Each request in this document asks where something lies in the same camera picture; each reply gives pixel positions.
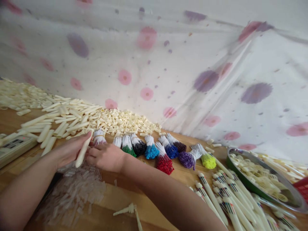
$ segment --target purple flower print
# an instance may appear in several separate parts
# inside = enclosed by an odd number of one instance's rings
[[[267,22],[263,22],[259,25],[259,27],[256,29],[256,31],[265,32],[267,30],[274,29],[274,27],[270,24],[267,24]]]
[[[247,104],[256,104],[272,93],[273,87],[267,83],[257,83],[250,86],[242,95],[241,101]]]
[[[190,19],[190,21],[202,21],[206,19],[206,15],[193,11],[184,11],[184,14]]]
[[[67,35],[68,42],[76,55],[86,58],[89,55],[89,49],[82,37],[76,33],[69,33]]]
[[[194,88],[197,91],[207,92],[211,90],[219,79],[219,75],[215,71],[204,71],[196,79]]]

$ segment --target metal tray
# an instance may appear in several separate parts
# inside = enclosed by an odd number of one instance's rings
[[[240,178],[242,183],[245,185],[245,187],[259,195],[260,197],[263,197],[264,199],[270,201],[270,202],[276,202],[281,205],[286,206],[289,209],[292,209],[297,212],[301,213],[308,213],[308,205],[306,204],[304,198],[302,195],[297,191],[297,189],[282,175],[280,175],[278,172],[276,172],[274,169],[272,169],[270,166],[268,166],[266,163],[264,163],[262,160],[256,158],[254,155],[248,153],[245,150],[238,149],[238,148],[229,148],[228,149],[228,156],[227,156],[227,166],[233,170],[237,176]],[[230,154],[236,154],[236,155],[241,155],[244,158],[250,159],[251,162],[261,165],[263,168],[266,168],[270,171],[271,174],[274,174],[277,176],[278,180],[286,186],[288,190],[282,190],[281,193],[285,195],[289,201],[287,202],[282,202],[280,200],[275,199],[274,197],[268,195],[265,193],[263,190],[258,188],[255,184],[253,184],[241,171],[237,166],[233,164],[233,162],[230,159]]]

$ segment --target pink polka dot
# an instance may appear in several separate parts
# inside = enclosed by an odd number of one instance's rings
[[[71,86],[76,90],[82,90],[82,85],[80,81],[74,77],[71,78]]]
[[[149,101],[150,99],[152,99],[153,95],[154,95],[153,90],[148,87],[142,88],[140,92],[140,96],[146,101]]]
[[[27,56],[26,47],[20,39],[18,38],[13,39],[13,43],[22,55]]]
[[[241,32],[241,35],[238,38],[238,41],[242,43],[249,35],[251,35],[260,25],[262,22],[260,21],[252,21],[249,23]]]
[[[308,122],[293,125],[287,130],[289,136],[306,136],[308,135]]]
[[[219,122],[221,121],[221,118],[217,115],[210,116],[208,118],[205,118],[203,121],[204,124],[206,124],[209,127],[214,127],[216,126]]]
[[[115,108],[118,107],[118,103],[116,101],[112,100],[112,99],[107,99],[105,101],[105,107],[107,109],[115,109]]]
[[[165,108],[163,113],[164,113],[164,117],[166,118],[172,118],[176,116],[176,110],[172,107]]]
[[[8,8],[12,13],[14,13],[14,14],[19,14],[19,15],[22,14],[22,10],[21,10],[18,6],[16,6],[14,3],[11,3],[10,0],[6,0],[6,1],[4,1],[4,2],[5,2],[5,4],[6,4],[6,6],[7,6],[7,8]]]
[[[230,72],[231,70],[231,67],[232,67],[232,63],[226,63],[224,66],[223,66],[223,69],[222,69],[222,72],[220,74],[220,79],[224,79]]]
[[[118,80],[121,82],[123,85],[129,85],[132,81],[132,74],[129,73],[127,70],[122,69],[119,72],[119,77]]]
[[[48,71],[54,71],[54,67],[52,66],[51,62],[49,62],[45,58],[41,58],[42,65],[46,68]]]
[[[76,4],[81,8],[88,8],[93,0],[76,0]]]
[[[25,80],[27,83],[29,83],[29,84],[35,86],[36,82],[35,82],[35,80],[34,80],[29,74],[24,73],[24,74],[23,74],[23,78],[24,78],[24,80]]]
[[[231,140],[236,140],[236,139],[238,139],[240,137],[241,137],[240,133],[238,133],[238,132],[230,132],[230,133],[228,133],[228,134],[226,134],[224,136],[224,139],[228,140],[228,141],[231,141]]]
[[[238,148],[239,149],[244,149],[246,151],[250,151],[250,150],[253,150],[255,149],[257,146],[254,145],[254,144],[242,144],[241,146],[239,146]]]
[[[137,44],[140,48],[150,50],[156,42],[157,32],[150,27],[143,28],[137,38]]]

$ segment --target blue bristle bundle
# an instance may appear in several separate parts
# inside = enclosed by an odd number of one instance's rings
[[[165,147],[166,154],[169,156],[170,159],[177,158],[179,155],[179,152],[177,150],[177,147],[171,144],[167,144]]]
[[[154,159],[155,157],[158,156],[158,154],[159,154],[159,150],[157,149],[155,144],[153,144],[151,146],[147,146],[147,149],[144,155],[146,159]]]

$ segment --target wall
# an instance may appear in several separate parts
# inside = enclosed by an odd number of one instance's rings
[[[306,5],[6,1],[0,72],[171,131],[307,163]]]

